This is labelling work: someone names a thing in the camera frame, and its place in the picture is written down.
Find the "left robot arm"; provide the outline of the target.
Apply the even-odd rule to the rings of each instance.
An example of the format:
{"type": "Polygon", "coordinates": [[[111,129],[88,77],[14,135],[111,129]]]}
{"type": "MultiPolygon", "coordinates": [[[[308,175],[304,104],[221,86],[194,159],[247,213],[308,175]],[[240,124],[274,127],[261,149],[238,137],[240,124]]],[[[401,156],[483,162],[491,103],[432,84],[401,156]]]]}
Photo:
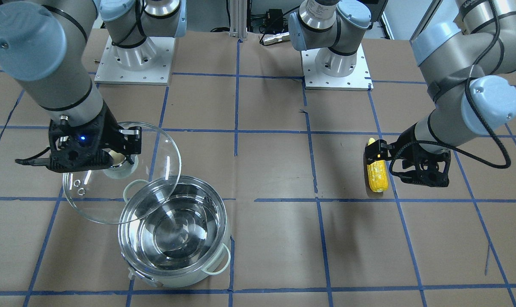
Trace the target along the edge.
{"type": "MultiPolygon", "coordinates": [[[[368,165],[402,161],[402,182],[449,185],[451,151],[492,168],[511,159],[495,130],[516,116],[516,89],[502,77],[516,72],[516,2],[458,0],[456,23],[431,25],[414,39],[412,50],[435,110],[404,131],[396,142],[377,140],[365,148],[368,165]]],[[[357,47],[371,23],[357,0],[305,0],[288,19],[297,51],[320,49],[322,72],[341,77],[355,64],[357,47]]]]}

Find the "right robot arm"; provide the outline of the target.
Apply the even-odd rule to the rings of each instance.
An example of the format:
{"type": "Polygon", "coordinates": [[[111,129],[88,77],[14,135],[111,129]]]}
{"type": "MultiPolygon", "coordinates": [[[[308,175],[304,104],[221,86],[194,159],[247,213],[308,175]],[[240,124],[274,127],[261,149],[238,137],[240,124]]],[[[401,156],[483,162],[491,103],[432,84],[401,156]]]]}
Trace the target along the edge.
{"type": "Polygon", "coordinates": [[[126,70],[157,60],[151,37],[182,37],[187,29],[184,0],[0,0],[0,68],[51,117],[51,155],[17,164],[110,177],[137,169],[143,125],[120,125],[82,64],[98,17],[126,70]]]}

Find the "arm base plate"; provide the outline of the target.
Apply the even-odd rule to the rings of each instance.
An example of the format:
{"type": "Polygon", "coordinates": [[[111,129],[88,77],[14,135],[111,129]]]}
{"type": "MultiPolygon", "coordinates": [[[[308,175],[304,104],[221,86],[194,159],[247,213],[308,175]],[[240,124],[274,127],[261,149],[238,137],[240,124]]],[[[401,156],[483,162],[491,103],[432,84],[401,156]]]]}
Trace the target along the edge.
{"type": "Polygon", "coordinates": [[[175,38],[148,37],[133,49],[108,38],[94,81],[100,84],[164,85],[170,82],[175,38]]]}
{"type": "Polygon", "coordinates": [[[301,51],[307,90],[368,91],[374,88],[362,45],[349,56],[328,48],[301,51]]]}

